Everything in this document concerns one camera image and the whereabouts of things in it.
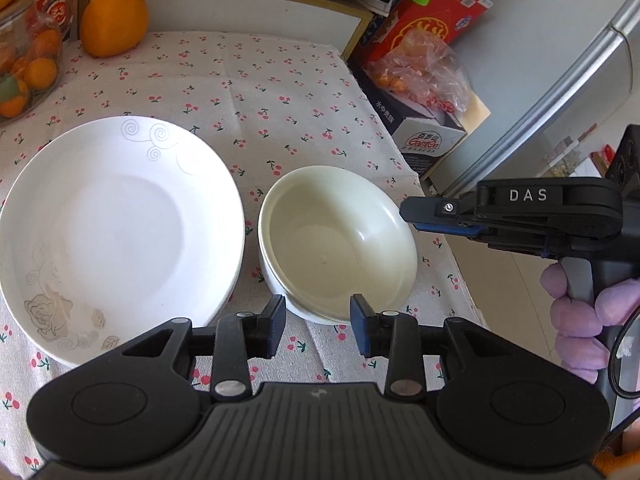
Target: red box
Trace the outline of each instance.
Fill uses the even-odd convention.
[[[426,6],[399,0],[388,17],[378,16],[369,23],[353,51],[353,59],[363,67],[379,60],[414,27],[422,27],[450,43],[492,5],[490,0],[430,0]]]

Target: white bowl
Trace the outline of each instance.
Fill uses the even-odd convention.
[[[312,323],[318,323],[322,325],[336,325],[342,323],[341,321],[329,319],[327,317],[321,317],[313,314],[312,312],[309,312],[308,310],[305,310],[305,308],[298,303],[298,300],[296,300],[296,298],[294,298],[284,289],[282,284],[276,278],[269,264],[265,261],[262,253],[260,253],[259,259],[260,268],[262,269],[262,276],[264,277],[264,281],[269,287],[269,290],[273,294],[280,294],[281,296],[285,297],[285,299],[287,300],[287,309],[289,309],[290,312],[293,312],[294,314],[296,314],[296,316],[299,316],[302,319],[306,319],[307,321],[310,321]]]
[[[398,207],[341,168],[309,166],[277,181],[262,203],[258,241],[297,309],[321,319],[348,323],[356,293],[376,312],[395,310],[414,285],[414,237]]]
[[[80,365],[172,317],[207,324],[244,249],[222,160],[153,118],[83,124],[22,170],[0,215],[0,288],[43,352]]]

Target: plastic bag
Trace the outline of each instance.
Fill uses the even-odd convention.
[[[367,66],[380,88],[449,113],[465,112],[471,86],[456,54],[439,37],[412,28],[400,44]]]

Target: table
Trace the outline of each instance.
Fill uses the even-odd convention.
[[[422,194],[416,174],[333,47],[224,32],[156,32],[106,60],[70,44],[64,67],[60,85],[32,113],[0,126],[0,199],[38,150],[79,124],[133,114],[186,128],[225,161],[244,204],[244,261],[223,314],[258,312],[270,298],[258,264],[256,227],[265,193],[283,174],[326,164],[366,177],[396,203]],[[479,322],[444,237],[414,233],[418,277],[407,303],[398,307],[421,324],[442,325],[453,315]],[[429,388],[438,389],[438,359],[424,362]],[[278,355],[252,359],[250,371],[256,386],[382,385],[386,360],[359,355],[348,326],[316,325],[287,313]],[[40,386],[64,372],[17,329],[0,302],[0,461],[16,474],[28,476],[42,466],[26,428],[26,407]],[[206,389],[209,383],[210,359],[200,359],[193,385]]]

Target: refrigerator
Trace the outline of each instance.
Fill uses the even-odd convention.
[[[430,174],[438,194],[542,176],[640,88],[640,0],[492,1],[452,44],[491,115]]]

